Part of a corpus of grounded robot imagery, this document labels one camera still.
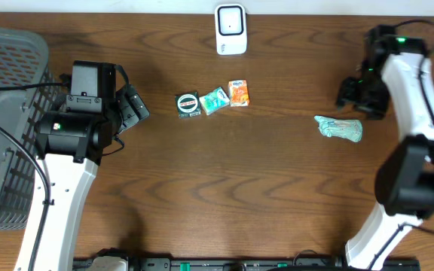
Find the crumpled light blue wrapper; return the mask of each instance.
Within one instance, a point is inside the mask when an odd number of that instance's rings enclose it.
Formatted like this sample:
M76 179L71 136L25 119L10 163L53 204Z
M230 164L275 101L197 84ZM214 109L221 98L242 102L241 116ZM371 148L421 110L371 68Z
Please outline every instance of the crumpled light blue wrapper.
M359 142L362 138L362 125L359 120L336 120L330 117L314 116L319 123L319 131L327 137L337 136Z

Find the gray plastic basket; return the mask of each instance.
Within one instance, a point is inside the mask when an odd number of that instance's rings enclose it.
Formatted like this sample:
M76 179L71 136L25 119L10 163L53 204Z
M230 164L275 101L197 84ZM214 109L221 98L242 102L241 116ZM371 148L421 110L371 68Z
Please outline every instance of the gray plastic basket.
M53 82L48 47L35 33L0 28L0 87ZM0 126L35 153L33 127L59 87L0 91ZM0 230L23 229L28 219L34 167L0 135Z

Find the orange packet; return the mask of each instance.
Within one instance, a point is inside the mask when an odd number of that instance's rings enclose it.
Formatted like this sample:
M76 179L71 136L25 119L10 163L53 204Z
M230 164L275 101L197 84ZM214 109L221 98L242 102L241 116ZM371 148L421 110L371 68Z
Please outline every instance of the orange packet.
M246 80L235 80L229 82L229 98L231 106L249 105L249 91Z

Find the white wall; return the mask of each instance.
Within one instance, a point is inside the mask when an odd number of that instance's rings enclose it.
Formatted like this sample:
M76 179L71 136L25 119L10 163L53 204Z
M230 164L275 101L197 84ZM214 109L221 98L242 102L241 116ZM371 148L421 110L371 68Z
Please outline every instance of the white wall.
M233 0L0 0L0 11L212 14ZM434 16L434 0L236 0L248 14Z

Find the wooden table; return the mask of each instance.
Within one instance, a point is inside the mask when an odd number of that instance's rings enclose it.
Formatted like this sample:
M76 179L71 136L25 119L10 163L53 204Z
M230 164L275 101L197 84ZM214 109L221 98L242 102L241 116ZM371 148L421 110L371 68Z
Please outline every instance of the wooden table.
M393 111L368 121L336 111L335 97L363 58L363 34L407 19L249 15L247 52L219 56L211 15L0 14L0 26L43 36L55 75L71 73L76 59L121 64L151 111L122 135L124 151L103 159L75 255L110 247L174 257L338 253L370 213L374 175L398 133ZM428 26L403 32L434 39ZM249 83L248 108L178 118L176 94L235 79ZM316 114L362 119L362 141L322 136ZM0 270L13 268L22 237L0 232ZM434 270L434 236L415 231L393 255Z

